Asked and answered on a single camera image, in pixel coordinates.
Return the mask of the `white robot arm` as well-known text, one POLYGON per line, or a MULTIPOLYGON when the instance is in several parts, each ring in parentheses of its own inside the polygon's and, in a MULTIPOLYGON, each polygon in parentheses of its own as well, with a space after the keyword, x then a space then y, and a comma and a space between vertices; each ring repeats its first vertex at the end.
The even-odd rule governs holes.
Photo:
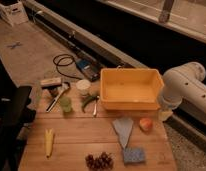
POLYGON ((199 115, 206 115, 206 85, 202 83, 205 77, 206 69, 199 62, 168 69, 162 76, 164 86, 157 96, 158 118, 166 121, 183 100, 188 101, 199 115))

